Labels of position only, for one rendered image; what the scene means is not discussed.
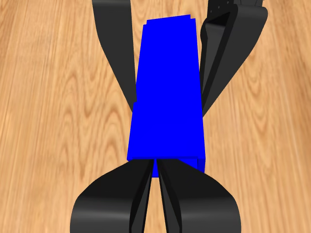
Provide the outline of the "blue hollow socket block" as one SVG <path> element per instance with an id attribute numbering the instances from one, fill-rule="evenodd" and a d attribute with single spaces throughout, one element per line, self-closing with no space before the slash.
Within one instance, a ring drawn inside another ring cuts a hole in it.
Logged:
<path id="1" fill-rule="evenodd" d="M 190 15 L 145 23 L 136 94 L 127 160 L 178 159 L 204 171 L 196 21 Z"/>

